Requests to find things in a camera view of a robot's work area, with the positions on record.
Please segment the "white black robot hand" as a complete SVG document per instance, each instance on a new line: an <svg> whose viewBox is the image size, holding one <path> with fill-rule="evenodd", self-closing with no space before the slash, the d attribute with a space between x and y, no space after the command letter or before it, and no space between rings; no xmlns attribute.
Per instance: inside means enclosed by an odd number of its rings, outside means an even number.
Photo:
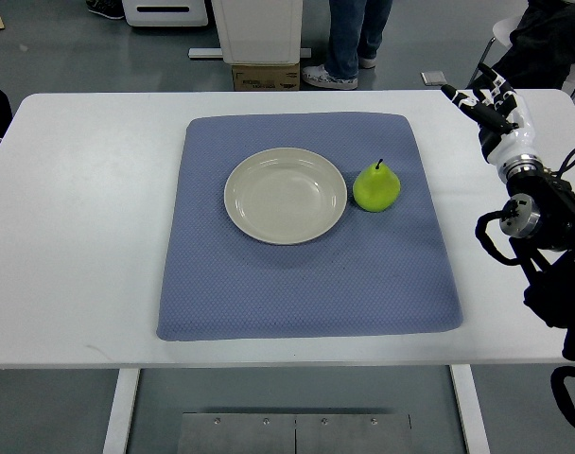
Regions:
<svg viewBox="0 0 575 454"><path fill-rule="evenodd" d="M479 126L479 142L484 160L497 169L501 181L515 173L540 169L542 161L533 148L535 129L528 106L510 82L481 63L480 72L489 79L487 90L471 95L449 84L441 92L463 114Z"/></svg>

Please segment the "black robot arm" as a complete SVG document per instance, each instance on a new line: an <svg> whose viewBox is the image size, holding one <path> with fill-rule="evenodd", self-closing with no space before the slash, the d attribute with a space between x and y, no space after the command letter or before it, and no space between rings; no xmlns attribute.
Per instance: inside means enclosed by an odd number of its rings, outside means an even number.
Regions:
<svg viewBox="0 0 575 454"><path fill-rule="evenodd" d="M529 285L525 305L547 326L565 330L563 358L550 386L558 409L575 428L575 406L566 379L575 377L575 194L564 174L575 166L575 149L557 170L523 155L508 166L505 205L478 219L482 248L506 266L520 267Z"/></svg>

